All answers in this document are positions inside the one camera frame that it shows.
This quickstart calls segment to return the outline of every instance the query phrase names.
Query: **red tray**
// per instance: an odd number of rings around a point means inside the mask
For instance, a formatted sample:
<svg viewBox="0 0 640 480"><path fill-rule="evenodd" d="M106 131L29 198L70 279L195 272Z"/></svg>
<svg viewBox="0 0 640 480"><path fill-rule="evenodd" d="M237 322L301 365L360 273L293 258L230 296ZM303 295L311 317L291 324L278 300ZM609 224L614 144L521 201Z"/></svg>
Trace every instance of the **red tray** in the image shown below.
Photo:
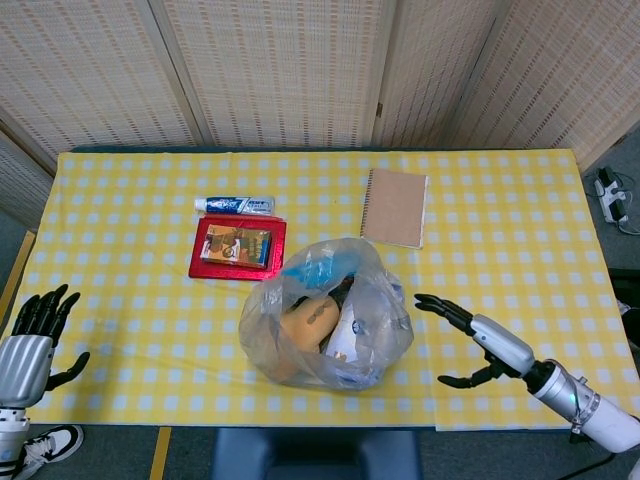
<svg viewBox="0 0 640 480"><path fill-rule="evenodd" d="M225 265L224 263L212 263L202 260L200 251L207 235L207 228L211 224L270 231L271 246L269 247L267 268L239 267L237 265ZM226 278L230 280L264 280L275 277L282 268L286 232L287 223L278 217L207 214L198 222L196 240L191 254L189 276L191 278Z"/></svg>

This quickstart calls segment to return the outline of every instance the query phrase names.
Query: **tablecloth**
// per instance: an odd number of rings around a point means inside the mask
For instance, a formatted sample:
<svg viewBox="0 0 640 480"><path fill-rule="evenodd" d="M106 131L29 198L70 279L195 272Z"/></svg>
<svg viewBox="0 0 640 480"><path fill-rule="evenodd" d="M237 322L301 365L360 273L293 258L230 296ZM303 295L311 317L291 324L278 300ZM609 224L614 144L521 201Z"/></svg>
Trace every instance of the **tablecloth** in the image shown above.
<svg viewBox="0 0 640 480"><path fill-rule="evenodd" d="M376 245L405 285L415 341L381 385L360 393L269 383L238 342L252 283L187 276L196 197L274 195L285 258L357 236L369 168L430 177L422 250ZM484 313L640 407L606 266L570 150L63 154L19 305L61 283L82 297L54 371L91 351L85 372L29 411L36 422L171 425L566 425L501 378L458 391L439 374L484 366L481 349L411 296Z"/></svg>

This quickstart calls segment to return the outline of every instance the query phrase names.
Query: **shoe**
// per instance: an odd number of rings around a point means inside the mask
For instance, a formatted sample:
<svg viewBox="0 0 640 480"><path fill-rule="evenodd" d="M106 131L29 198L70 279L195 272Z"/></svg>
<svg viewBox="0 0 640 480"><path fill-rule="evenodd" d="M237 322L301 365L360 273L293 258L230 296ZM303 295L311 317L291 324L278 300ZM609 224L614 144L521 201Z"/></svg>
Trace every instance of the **shoe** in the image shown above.
<svg viewBox="0 0 640 480"><path fill-rule="evenodd" d="M22 468L13 480L31 478L47 463L60 462L82 445L84 434L77 425L60 425L24 443Z"/></svg>

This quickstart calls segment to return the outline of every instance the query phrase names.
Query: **toothpaste tube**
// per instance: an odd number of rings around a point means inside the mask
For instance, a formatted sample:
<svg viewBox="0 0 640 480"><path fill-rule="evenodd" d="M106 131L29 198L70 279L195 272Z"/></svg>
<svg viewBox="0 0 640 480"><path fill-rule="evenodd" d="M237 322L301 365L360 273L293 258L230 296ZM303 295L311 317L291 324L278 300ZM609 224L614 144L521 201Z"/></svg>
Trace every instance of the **toothpaste tube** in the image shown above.
<svg viewBox="0 0 640 480"><path fill-rule="evenodd" d="M248 215L272 215L273 197L209 197L196 198L196 210L207 213L244 213Z"/></svg>

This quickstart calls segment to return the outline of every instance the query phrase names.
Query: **power strip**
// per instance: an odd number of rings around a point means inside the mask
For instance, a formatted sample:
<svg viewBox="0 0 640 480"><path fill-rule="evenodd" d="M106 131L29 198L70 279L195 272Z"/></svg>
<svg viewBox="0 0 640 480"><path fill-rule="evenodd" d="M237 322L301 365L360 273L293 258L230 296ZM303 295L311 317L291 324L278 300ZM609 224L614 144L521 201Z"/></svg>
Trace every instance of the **power strip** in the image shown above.
<svg viewBox="0 0 640 480"><path fill-rule="evenodd" d="M625 191L618 184L618 178L610 167L600 168L594 182L600 207L607 223L624 223L629 217L624 206Z"/></svg>

